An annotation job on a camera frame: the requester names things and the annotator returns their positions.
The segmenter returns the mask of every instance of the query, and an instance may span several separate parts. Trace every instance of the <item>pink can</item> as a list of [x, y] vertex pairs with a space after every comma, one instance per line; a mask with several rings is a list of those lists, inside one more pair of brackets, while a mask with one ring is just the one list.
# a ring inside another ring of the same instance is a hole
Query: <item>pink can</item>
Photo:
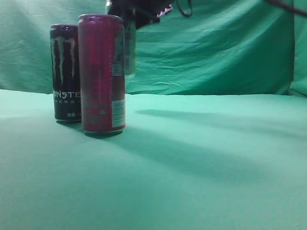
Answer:
[[87, 134], [117, 134], [126, 126], [124, 26], [120, 17], [79, 17], [82, 127]]

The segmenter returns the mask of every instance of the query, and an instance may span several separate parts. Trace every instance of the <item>black cable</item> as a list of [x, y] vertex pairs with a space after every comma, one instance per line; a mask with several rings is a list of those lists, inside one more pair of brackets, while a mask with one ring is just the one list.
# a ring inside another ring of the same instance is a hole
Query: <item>black cable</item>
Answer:
[[178, 6], [178, 9], [179, 9], [180, 13], [182, 13], [183, 16], [191, 17], [192, 14], [193, 14], [192, 0], [188, 0], [188, 5], [189, 5], [189, 8], [190, 8], [190, 10], [191, 10], [191, 13], [185, 12], [185, 11], [181, 8], [181, 6], [179, 5], [179, 1], [177, 0], [177, 6]]
[[286, 10], [288, 12], [298, 14], [298, 15], [301, 15], [303, 17], [307, 17], [307, 11], [295, 8], [293, 6], [290, 6], [288, 4], [283, 3], [281, 1], [278, 1], [278, 0], [265, 0], [265, 1], [267, 1], [268, 3], [270, 3], [274, 6], [277, 6], [279, 8], [283, 8], [284, 10]]

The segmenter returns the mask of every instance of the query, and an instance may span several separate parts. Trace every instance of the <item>green backdrop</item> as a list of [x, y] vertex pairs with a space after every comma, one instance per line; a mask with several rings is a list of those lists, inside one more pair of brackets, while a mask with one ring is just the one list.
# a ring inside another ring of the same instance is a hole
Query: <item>green backdrop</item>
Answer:
[[[192, 18], [174, 6], [162, 23], [138, 32], [129, 93], [288, 92], [294, 77], [291, 14], [262, 0], [193, 2]], [[102, 0], [1, 0], [0, 88], [51, 93], [50, 25], [77, 23], [80, 14], [103, 10]], [[300, 66], [295, 83], [303, 78]]]
[[[307, 10], [306, 0], [295, 0], [295, 6]], [[307, 96], [307, 18], [295, 17], [295, 79], [291, 93]]]

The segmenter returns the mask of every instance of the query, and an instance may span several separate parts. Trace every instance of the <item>nutrition label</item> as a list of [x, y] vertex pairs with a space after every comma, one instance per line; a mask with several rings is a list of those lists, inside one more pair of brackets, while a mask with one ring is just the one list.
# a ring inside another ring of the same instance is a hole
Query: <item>nutrition label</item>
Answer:
[[122, 76], [123, 67], [122, 65], [112, 65], [112, 76]]
[[112, 101], [112, 127], [121, 127], [125, 123], [125, 100]]

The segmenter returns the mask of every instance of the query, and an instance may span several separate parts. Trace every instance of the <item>monster energy can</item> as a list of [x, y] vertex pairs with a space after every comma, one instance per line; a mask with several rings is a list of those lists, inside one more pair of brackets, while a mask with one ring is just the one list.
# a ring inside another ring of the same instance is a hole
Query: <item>monster energy can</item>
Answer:
[[78, 26], [52, 25], [50, 45], [55, 119], [81, 121]]

